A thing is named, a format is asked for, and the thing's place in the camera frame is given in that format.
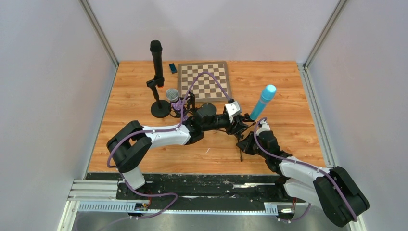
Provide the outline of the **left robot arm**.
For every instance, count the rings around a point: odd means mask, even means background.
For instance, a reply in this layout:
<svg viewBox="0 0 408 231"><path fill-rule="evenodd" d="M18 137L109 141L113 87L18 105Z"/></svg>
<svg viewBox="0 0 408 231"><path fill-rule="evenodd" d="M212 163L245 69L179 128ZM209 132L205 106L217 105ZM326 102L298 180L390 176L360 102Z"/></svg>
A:
<svg viewBox="0 0 408 231"><path fill-rule="evenodd" d="M145 184L139 165L150 149L194 144L210 130L224 129L228 135L240 139L252 121L249 114L242 115L241 112L237 102L226 104L221 114L217 114L213 104L205 103L173 126L149 127L137 120L131 121L107 142L108 159L114 161L113 167L122 174L130 188L138 189Z"/></svg>

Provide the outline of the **black round-base mic stand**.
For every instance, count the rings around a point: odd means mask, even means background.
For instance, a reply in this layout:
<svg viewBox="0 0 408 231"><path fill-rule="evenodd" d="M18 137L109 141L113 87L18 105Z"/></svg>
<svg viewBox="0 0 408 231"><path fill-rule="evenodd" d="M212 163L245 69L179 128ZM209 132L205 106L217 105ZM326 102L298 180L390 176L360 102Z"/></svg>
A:
<svg viewBox="0 0 408 231"><path fill-rule="evenodd" d="M155 102L151 105L151 113L156 118L164 118L170 114L171 104L166 100L161 100L157 91L159 84L163 84L164 78L154 76L153 79L146 82L147 87L152 90Z"/></svg>

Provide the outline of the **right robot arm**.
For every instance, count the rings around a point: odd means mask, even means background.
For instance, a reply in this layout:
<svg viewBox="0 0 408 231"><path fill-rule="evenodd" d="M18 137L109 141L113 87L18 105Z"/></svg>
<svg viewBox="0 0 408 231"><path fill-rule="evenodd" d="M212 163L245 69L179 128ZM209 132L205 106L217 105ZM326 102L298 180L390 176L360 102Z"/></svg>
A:
<svg viewBox="0 0 408 231"><path fill-rule="evenodd" d="M245 154L263 157L267 167L280 175L277 184L282 188L282 196L295 197L321 208L338 227L355 221L370 207L344 168L317 167L300 161L280 148L272 131L250 132L236 145Z"/></svg>

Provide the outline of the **blue microphone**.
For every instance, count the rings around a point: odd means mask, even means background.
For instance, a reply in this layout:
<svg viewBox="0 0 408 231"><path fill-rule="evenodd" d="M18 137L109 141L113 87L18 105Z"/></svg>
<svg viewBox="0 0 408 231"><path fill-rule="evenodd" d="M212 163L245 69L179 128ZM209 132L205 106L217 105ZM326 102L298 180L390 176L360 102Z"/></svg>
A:
<svg viewBox="0 0 408 231"><path fill-rule="evenodd" d="M251 120L257 120L259 115L262 113L266 105L271 102L277 93L277 87L273 84L266 85L261 91L260 98L257 101L255 107L250 113Z"/></svg>

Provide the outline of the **black microphone orange end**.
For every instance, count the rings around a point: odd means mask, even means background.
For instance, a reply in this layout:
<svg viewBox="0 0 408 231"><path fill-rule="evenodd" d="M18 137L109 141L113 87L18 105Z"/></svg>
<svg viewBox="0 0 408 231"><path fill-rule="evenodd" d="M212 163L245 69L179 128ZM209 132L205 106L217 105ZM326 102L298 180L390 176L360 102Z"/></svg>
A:
<svg viewBox="0 0 408 231"><path fill-rule="evenodd" d="M162 45L159 40L152 40L150 43L150 51L153 57L154 65L154 81L158 87L162 88L164 86L164 75L163 75L163 64L162 64Z"/></svg>

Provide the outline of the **purple glitter microphone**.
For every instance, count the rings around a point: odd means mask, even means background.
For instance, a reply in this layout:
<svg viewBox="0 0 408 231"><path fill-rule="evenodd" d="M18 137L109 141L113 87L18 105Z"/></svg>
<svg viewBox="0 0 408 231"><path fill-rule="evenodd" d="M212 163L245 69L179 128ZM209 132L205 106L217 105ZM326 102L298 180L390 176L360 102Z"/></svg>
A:
<svg viewBox="0 0 408 231"><path fill-rule="evenodd" d="M169 88L166 91L166 97L175 111L180 111L183 108L184 104L182 98L176 88Z"/></svg>

